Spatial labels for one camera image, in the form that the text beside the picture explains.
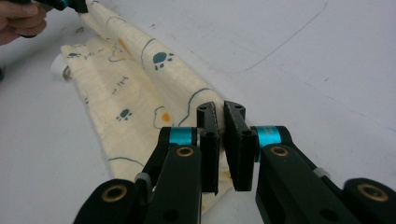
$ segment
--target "fabric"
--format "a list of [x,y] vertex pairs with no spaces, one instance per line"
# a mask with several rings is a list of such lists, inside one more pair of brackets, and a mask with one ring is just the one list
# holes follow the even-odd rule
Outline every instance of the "fabric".
[[[142,171],[161,127],[196,127],[198,105],[215,103],[223,133],[223,101],[172,50],[97,1],[87,5],[80,16],[99,36],[62,53],[116,178]],[[219,194],[203,195],[203,213],[232,185],[220,157]]]

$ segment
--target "blue label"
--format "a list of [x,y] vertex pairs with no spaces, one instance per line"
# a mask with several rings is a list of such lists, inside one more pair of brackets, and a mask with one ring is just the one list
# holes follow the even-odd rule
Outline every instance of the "blue label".
[[192,145],[192,128],[172,128],[169,134],[169,143],[178,145]]
[[62,2],[64,3],[64,6],[65,6],[65,7],[69,7],[69,6],[70,6],[68,0],[62,0]]
[[280,133],[276,126],[256,126],[257,135],[259,136],[260,150],[257,161],[262,159],[262,148],[275,143],[281,143]]

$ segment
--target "blue paw print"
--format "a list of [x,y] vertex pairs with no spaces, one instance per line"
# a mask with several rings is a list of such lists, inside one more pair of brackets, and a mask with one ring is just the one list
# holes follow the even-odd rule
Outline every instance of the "blue paw print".
[[127,120],[129,117],[132,116],[132,112],[129,109],[124,109],[120,114],[116,117],[118,121],[121,121],[122,119]]
[[78,58],[79,56],[81,56],[81,54],[79,53],[69,53],[69,55],[67,55],[67,58]]
[[164,52],[156,53],[154,57],[152,57],[152,61],[155,64],[155,70],[159,70],[163,68],[165,66],[164,64],[165,62],[172,62],[173,56],[175,56],[175,54],[173,53],[169,53],[169,54],[166,54]]

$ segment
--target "cream fabric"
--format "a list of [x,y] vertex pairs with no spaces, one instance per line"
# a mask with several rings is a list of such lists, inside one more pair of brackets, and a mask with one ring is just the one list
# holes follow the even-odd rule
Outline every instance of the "cream fabric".
[[[62,53],[116,178],[142,171],[161,127],[195,127],[200,104],[215,102],[223,133],[223,101],[172,50],[97,1],[87,5],[81,18],[99,36]],[[231,184],[222,150],[219,194],[203,196],[203,213]]]

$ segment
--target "finger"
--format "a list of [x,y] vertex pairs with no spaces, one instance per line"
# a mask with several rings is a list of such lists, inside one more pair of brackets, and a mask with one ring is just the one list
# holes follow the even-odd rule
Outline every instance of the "finger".
[[8,19],[4,17],[0,17],[0,30],[3,30],[8,24]]
[[27,29],[15,29],[17,35],[38,35],[46,28],[47,22],[42,21],[37,26]]
[[6,27],[0,30],[0,45],[5,45],[20,37],[14,33],[14,29],[11,27]]
[[42,22],[47,17],[47,12],[43,8],[38,9],[38,13],[33,17],[16,19],[16,20],[8,20],[8,26],[12,26],[14,28],[26,29],[37,26],[40,22]]
[[35,4],[15,4],[8,1],[0,2],[0,16],[6,18],[25,18],[37,14],[38,8]]

